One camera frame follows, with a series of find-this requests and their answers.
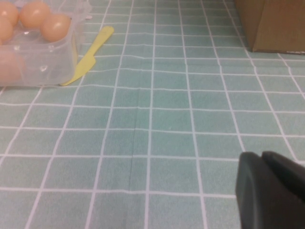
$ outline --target grid-patterned tablecloth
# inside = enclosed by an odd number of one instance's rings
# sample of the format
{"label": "grid-patterned tablecloth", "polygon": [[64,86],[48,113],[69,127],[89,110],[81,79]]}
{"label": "grid-patterned tablecloth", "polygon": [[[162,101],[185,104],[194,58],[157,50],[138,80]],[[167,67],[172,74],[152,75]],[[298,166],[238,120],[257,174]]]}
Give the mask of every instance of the grid-patterned tablecloth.
{"label": "grid-patterned tablecloth", "polygon": [[92,71],[0,92],[0,228],[240,228],[239,154],[305,161],[305,58],[248,52],[231,0],[91,5]]}

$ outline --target cardboard box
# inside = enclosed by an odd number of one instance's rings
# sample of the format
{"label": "cardboard box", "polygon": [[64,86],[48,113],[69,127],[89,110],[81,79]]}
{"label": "cardboard box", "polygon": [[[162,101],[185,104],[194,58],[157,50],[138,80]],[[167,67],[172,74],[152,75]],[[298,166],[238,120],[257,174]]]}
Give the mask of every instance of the cardboard box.
{"label": "cardboard box", "polygon": [[305,52],[305,0],[235,0],[253,52]]}

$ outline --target egg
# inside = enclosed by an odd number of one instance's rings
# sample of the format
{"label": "egg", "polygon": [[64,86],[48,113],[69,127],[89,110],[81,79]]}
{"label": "egg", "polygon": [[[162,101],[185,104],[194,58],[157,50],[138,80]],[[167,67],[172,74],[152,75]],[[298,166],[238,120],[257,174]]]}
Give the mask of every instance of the egg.
{"label": "egg", "polygon": [[25,61],[14,52],[0,52],[0,84],[10,84],[22,79],[25,71]]}
{"label": "egg", "polygon": [[0,1],[0,16],[6,17],[15,26],[18,23],[19,12],[13,3]]}
{"label": "egg", "polygon": [[71,18],[67,15],[51,14],[41,25],[40,32],[47,41],[56,42],[67,35],[70,23]]}
{"label": "egg", "polygon": [[34,29],[39,28],[50,14],[51,10],[46,3],[33,1],[23,6],[19,19],[25,28]]}
{"label": "egg", "polygon": [[9,40],[13,36],[13,26],[9,19],[0,16],[0,40],[3,42]]}

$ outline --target black plastic object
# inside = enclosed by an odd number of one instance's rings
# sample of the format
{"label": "black plastic object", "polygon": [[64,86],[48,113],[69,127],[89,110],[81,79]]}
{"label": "black plastic object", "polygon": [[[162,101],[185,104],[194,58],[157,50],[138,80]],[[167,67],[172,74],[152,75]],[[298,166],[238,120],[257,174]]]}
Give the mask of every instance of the black plastic object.
{"label": "black plastic object", "polygon": [[236,199],[242,229],[305,229],[305,168],[275,152],[240,155]]}

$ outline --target clear plastic container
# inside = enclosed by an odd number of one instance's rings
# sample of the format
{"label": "clear plastic container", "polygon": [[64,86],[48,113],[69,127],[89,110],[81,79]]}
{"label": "clear plastic container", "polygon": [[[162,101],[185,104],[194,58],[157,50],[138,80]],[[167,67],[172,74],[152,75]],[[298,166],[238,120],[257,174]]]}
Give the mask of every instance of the clear plastic container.
{"label": "clear plastic container", "polygon": [[[19,10],[32,0],[15,1]],[[39,29],[27,30],[21,23],[13,38],[0,46],[0,86],[55,85],[70,80],[84,42],[83,25],[91,6],[84,0],[44,0],[52,13],[71,17],[67,36],[58,42],[45,41]]]}

